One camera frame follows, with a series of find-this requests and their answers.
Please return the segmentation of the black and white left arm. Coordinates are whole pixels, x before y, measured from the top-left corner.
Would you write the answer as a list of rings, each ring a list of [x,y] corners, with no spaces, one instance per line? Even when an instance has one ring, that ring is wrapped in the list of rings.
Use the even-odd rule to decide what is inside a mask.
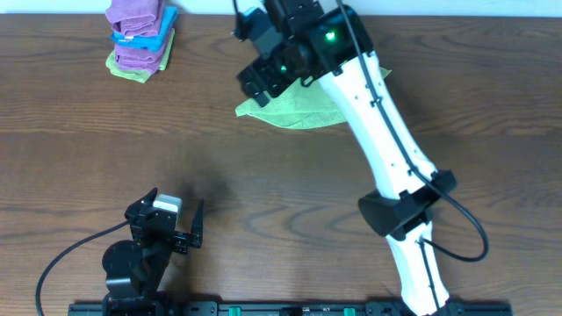
[[[109,291],[102,314],[110,316],[181,315],[180,304],[158,291],[174,253],[186,255],[203,241],[201,200],[188,233],[176,230],[183,201],[153,188],[126,208],[125,219],[132,239],[118,241],[104,252],[102,266]]]

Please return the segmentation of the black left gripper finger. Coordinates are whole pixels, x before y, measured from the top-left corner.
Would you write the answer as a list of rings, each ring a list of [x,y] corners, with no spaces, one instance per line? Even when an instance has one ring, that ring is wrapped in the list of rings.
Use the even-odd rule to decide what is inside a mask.
[[[205,200],[201,199],[191,222],[190,246],[193,248],[201,248],[202,246],[203,231],[204,231],[204,224],[203,224],[204,206],[205,206]]]
[[[151,205],[153,204],[155,198],[157,197],[158,189],[154,187],[151,191],[149,191],[144,197],[140,198],[139,200],[133,202],[130,205],[131,211],[138,211],[144,205]]]

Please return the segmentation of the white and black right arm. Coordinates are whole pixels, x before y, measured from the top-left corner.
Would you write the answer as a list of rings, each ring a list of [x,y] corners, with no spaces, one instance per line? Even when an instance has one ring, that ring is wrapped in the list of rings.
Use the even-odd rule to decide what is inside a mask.
[[[238,75],[248,97],[266,105],[294,83],[319,84],[342,111],[376,183],[359,210],[391,248],[402,300],[417,315],[441,312],[450,295],[431,243],[431,208],[456,180],[408,131],[361,18],[346,4],[324,11],[315,1],[267,1],[236,12],[234,35],[258,53]]]

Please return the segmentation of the light green microfiber cloth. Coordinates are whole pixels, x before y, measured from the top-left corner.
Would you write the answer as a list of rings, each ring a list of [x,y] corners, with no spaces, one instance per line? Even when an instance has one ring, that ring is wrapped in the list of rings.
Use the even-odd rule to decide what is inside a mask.
[[[249,98],[235,109],[237,117],[249,116],[283,129],[310,130],[345,123],[347,119],[331,96],[314,81],[308,88],[293,83],[264,107]]]

